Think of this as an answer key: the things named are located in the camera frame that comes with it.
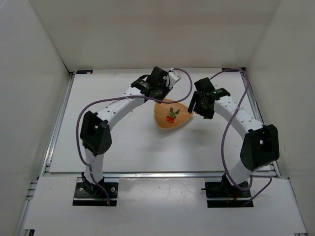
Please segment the cherry pair with leaves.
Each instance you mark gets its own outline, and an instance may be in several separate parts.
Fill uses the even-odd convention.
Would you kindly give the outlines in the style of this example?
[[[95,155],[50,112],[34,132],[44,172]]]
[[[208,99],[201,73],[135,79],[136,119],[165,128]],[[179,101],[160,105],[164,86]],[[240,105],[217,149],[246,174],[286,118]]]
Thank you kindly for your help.
[[[178,115],[180,112],[180,109],[174,110],[172,107],[169,109],[169,112],[166,116],[166,121],[169,123],[174,123],[176,119],[176,115]]]

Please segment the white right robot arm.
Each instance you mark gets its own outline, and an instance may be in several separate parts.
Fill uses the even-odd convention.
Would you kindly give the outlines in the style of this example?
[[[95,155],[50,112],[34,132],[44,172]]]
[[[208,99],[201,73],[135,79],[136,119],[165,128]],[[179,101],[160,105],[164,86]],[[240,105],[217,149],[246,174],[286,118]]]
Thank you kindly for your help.
[[[194,83],[195,92],[188,112],[195,112],[204,119],[220,115],[233,127],[243,140],[240,161],[231,169],[225,168],[222,180],[226,187],[245,191],[241,184],[253,173],[279,159],[279,136],[277,128],[265,125],[241,109],[224,88],[216,89],[209,78]]]

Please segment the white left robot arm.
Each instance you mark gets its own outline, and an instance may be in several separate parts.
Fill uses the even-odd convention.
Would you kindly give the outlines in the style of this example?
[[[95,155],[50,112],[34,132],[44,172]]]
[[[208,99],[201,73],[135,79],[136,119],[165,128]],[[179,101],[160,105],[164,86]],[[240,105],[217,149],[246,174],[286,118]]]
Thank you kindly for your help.
[[[93,187],[96,182],[103,183],[103,158],[112,144],[114,126],[148,98],[163,100],[180,79],[181,76],[172,69],[165,71],[154,67],[150,75],[143,75],[131,84],[122,100],[114,101],[98,112],[84,114],[80,138],[89,164],[83,174],[85,183]]]

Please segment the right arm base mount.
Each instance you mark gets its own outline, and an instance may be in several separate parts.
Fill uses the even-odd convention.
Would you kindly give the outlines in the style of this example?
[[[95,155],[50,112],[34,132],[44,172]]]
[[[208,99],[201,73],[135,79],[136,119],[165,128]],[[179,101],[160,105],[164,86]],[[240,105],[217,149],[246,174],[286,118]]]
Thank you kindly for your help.
[[[250,190],[241,191],[236,186],[231,185],[224,174],[220,182],[205,182],[205,191],[207,198],[207,208],[240,208],[254,207],[251,200]]]

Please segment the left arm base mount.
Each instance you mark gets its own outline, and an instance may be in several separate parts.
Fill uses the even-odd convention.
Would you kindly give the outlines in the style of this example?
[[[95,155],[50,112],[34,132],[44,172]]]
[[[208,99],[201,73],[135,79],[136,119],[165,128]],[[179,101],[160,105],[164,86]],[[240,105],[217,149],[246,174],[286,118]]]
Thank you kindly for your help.
[[[115,207],[118,199],[118,182],[104,182],[103,188],[107,191],[109,201],[106,193],[96,186],[88,187],[81,178],[77,179],[75,190],[73,194],[73,206],[99,206],[99,207]]]

